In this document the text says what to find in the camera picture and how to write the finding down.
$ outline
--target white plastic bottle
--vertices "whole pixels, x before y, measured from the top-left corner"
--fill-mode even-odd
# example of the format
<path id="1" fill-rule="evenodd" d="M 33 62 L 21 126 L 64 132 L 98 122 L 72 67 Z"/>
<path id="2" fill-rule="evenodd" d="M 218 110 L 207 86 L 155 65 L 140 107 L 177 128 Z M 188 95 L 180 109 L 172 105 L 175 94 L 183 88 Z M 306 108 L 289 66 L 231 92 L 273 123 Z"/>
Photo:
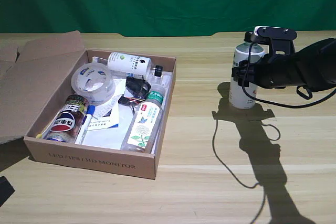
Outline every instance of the white plastic bottle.
<path id="1" fill-rule="evenodd" d="M 133 77 L 136 79 L 148 80 L 154 75 L 157 68 L 162 67 L 154 65 L 152 60 L 147 57 L 112 52 L 109 56 L 107 66 L 114 75 Z"/>
<path id="2" fill-rule="evenodd" d="M 147 99 L 138 105 L 121 150 L 145 153 L 152 151 L 163 113 L 161 105 L 165 92 L 163 86 L 152 85 Z"/>

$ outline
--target green curtain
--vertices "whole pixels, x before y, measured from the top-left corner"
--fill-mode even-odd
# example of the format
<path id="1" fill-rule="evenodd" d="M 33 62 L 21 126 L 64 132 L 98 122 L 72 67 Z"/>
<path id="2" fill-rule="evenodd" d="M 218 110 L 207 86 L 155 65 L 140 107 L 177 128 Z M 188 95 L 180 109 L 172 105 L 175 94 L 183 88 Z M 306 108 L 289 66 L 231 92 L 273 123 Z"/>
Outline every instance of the green curtain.
<path id="1" fill-rule="evenodd" d="M 206 36 L 257 25 L 336 30 L 336 0 L 0 0 L 0 33 Z"/>

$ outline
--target white bottle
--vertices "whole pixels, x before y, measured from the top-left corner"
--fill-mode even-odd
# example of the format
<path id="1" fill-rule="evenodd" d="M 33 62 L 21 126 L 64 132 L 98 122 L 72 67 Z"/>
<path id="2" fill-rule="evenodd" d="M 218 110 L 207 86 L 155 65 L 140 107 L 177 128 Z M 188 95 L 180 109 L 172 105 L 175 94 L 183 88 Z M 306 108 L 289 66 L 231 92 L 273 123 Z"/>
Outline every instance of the white bottle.
<path id="1" fill-rule="evenodd" d="M 120 52 L 112 52 L 109 56 L 107 66 L 114 75 L 133 77 L 136 79 L 148 80 L 157 68 L 150 58 L 136 55 L 128 55 Z"/>
<path id="2" fill-rule="evenodd" d="M 244 43 L 238 45 L 235 48 L 233 67 L 238 67 L 239 63 L 242 60 L 248 60 L 248 51 L 250 45 L 251 45 L 250 42 L 245 41 Z M 254 44 L 251 49 L 250 62 L 251 63 L 257 62 L 264 54 L 265 54 L 264 49 L 258 44 Z M 257 85 L 249 82 L 249 86 L 245 87 L 245 90 L 251 96 L 256 97 L 257 88 L 258 88 Z M 245 95 L 242 87 L 238 85 L 237 81 L 233 80 L 233 77 L 231 77 L 230 82 L 229 102 L 232 104 L 232 106 L 238 109 L 250 109 L 255 105 L 255 100 Z"/>
<path id="3" fill-rule="evenodd" d="M 152 151 L 163 114 L 161 105 L 165 92 L 163 86 L 152 85 L 147 99 L 138 105 L 121 150 L 145 153 Z"/>

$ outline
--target cardboard box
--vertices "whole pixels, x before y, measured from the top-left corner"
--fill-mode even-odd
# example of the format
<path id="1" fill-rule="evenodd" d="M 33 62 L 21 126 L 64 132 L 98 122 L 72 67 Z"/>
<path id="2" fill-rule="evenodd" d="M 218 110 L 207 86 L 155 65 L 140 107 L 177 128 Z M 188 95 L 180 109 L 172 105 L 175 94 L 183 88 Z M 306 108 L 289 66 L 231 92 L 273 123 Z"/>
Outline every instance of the cardboard box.
<path id="1" fill-rule="evenodd" d="M 74 71 L 91 62 L 93 56 L 107 59 L 109 54 L 110 51 L 86 50 L 78 31 L 28 42 L 15 64 L 12 61 L 6 71 L 2 70 L 0 143 L 24 137 L 25 144 L 38 162 L 155 179 L 175 83 L 176 58 L 136 54 L 152 58 L 155 64 L 173 73 L 152 154 L 35 138 L 52 120 L 67 96 L 73 93 L 70 80 Z"/>
<path id="2" fill-rule="evenodd" d="M 14 65 L 17 58 L 17 46 L 9 44 L 0 48 L 0 79 Z"/>

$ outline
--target pen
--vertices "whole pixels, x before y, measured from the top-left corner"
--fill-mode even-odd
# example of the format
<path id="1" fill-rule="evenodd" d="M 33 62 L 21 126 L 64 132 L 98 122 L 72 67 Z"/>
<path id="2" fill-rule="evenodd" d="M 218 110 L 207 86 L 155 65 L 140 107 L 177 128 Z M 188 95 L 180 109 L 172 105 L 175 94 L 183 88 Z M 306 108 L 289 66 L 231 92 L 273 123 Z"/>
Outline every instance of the pen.
<path id="1" fill-rule="evenodd" d="M 89 105 L 88 112 L 86 113 L 86 116 L 84 118 L 84 121 L 82 123 L 82 126 L 79 130 L 78 136 L 76 138 L 75 144 L 82 144 L 84 137 L 86 135 L 86 132 L 88 131 L 88 127 L 92 118 L 92 115 L 94 113 L 94 110 L 96 109 L 95 106 Z"/>

